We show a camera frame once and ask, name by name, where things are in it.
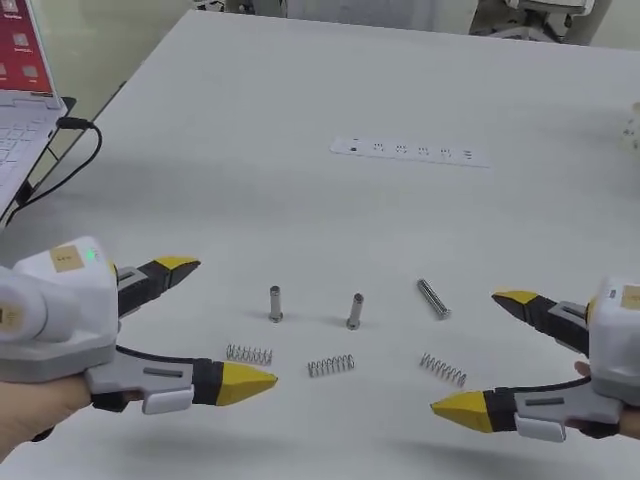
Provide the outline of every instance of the coil spring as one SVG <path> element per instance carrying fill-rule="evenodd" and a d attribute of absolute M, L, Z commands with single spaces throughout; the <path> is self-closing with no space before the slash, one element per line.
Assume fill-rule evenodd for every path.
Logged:
<path fill-rule="evenodd" d="M 437 359 L 431 354 L 425 353 L 420 360 L 420 366 L 433 372 L 436 376 L 446 380 L 448 382 L 457 385 L 458 387 L 464 387 L 467 381 L 467 374 L 462 370 L 459 370 L 451 365 Z"/>
<path fill-rule="evenodd" d="M 256 365 L 271 365 L 273 350 L 229 345 L 227 347 L 227 360 L 236 362 L 253 363 Z"/>
<path fill-rule="evenodd" d="M 309 370 L 309 376 L 311 378 L 346 372 L 353 370 L 355 366 L 356 363 L 353 360 L 353 355 L 338 355 L 318 360 L 317 362 L 307 363 L 307 369 Z"/>

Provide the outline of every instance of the electrical outlet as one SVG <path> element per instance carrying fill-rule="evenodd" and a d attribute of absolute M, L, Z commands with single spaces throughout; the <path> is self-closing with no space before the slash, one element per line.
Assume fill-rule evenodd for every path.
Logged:
<path fill-rule="evenodd" d="M 393 140 L 338 137 L 331 144 L 330 149 L 333 153 L 360 157 L 389 158 L 422 163 L 445 163 L 467 167 L 489 167 L 484 157 L 470 149 L 428 147 L 424 146 L 424 144 L 410 144 Z"/>

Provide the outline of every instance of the tabletop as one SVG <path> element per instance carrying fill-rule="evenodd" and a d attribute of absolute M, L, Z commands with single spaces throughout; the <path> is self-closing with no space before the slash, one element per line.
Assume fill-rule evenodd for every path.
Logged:
<path fill-rule="evenodd" d="M 97 123 L 98 160 L 0 238 L 2 262 L 90 234 L 120 266 L 202 266 L 120 343 L 222 359 L 271 348 L 277 386 L 224 408 L 88 409 L 3 466 L 12 478 L 625 479 L 639 444 L 486 435 L 435 417 L 455 391 L 576 378 L 576 355 L 490 295 L 585 302 L 640 270 L 640 164 L 618 146 L 640 53 L 188 13 Z M 337 155 L 337 136 L 466 146 L 490 168 Z M 90 134 L 53 177 L 92 151 Z M 426 278 L 453 311 L 437 321 Z M 284 320 L 269 322 L 269 288 Z M 344 320 L 365 296 L 362 326 Z M 356 368 L 307 377 L 352 354 Z"/>

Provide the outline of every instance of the laptop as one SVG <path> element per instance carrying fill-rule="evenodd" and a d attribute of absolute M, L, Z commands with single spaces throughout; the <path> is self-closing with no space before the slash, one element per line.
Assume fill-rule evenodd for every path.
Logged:
<path fill-rule="evenodd" d="M 0 0 L 0 214 L 16 197 L 67 107 L 55 91 L 29 0 Z"/>

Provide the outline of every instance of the human hand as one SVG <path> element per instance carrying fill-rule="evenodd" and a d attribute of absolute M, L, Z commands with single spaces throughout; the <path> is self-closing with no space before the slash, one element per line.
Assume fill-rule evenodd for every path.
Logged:
<path fill-rule="evenodd" d="M 585 362 L 576 362 L 574 364 L 576 371 L 583 377 L 591 375 L 591 369 Z M 570 422 L 570 427 L 582 428 L 581 422 Z M 620 435 L 640 440 L 640 409 L 626 407 L 620 414 Z"/>
<path fill-rule="evenodd" d="M 20 444 L 90 403 L 82 376 L 42 384 L 0 382 L 0 463 Z"/>

